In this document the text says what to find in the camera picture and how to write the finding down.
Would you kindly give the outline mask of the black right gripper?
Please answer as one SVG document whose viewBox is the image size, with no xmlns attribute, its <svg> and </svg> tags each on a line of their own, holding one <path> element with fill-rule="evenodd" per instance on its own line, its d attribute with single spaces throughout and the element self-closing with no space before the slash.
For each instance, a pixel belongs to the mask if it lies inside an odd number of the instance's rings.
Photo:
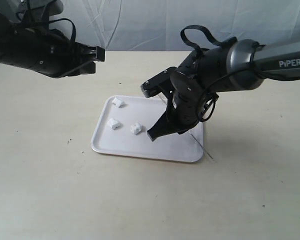
<svg viewBox="0 0 300 240">
<path fill-rule="evenodd" d="M 152 142 L 157 138 L 178 133 L 182 135 L 193 129 L 198 123 L 198 94 L 190 86 L 182 86 L 180 90 L 167 97 L 166 111 L 157 122 L 147 130 Z"/>
</svg>

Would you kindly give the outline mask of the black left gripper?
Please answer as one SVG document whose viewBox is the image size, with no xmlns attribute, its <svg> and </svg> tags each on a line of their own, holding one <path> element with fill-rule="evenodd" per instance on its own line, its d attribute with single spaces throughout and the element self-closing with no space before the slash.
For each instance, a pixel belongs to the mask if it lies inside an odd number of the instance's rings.
<svg viewBox="0 0 300 240">
<path fill-rule="evenodd" d="M 104 62 L 106 50 L 72 41 L 61 31 L 27 29 L 27 69 L 50 78 L 76 77 L 96 73 L 97 62 Z"/>
</svg>

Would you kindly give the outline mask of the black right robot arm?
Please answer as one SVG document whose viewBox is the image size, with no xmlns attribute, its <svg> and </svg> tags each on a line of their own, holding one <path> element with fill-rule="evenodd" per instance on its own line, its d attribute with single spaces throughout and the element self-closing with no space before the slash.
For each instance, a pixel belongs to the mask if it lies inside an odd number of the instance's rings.
<svg viewBox="0 0 300 240">
<path fill-rule="evenodd" d="M 219 93 L 254 90 L 265 79 L 300 80 L 300 41 L 263 45 L 244 39 L 201 54 L 192 51 L 179 66 L 141 85 L 145 97 L 167 99 L 165 112 L 147 134 L 152 141 L 181 135 L 211 118 Z"/>
</svg>

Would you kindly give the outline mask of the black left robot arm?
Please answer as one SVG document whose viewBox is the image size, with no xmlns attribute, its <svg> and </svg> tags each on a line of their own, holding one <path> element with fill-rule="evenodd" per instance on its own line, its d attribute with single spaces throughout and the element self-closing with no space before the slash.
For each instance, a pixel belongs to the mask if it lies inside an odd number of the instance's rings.
<svg viewBox="0 0 300 240">
<path fill-rule="evenodd" d="M 0 13 L 0 64 L 55 79 L 95 74 L 96 62 L 105 61 L 105 49 L 77 42 L 74 25 L 70 37 L 51 29 L 50 17 L 61 12 L 54 0 L 39 7 L 22 6 L 15 14 L 23 15 L 19 23 Z"/>
</svg>

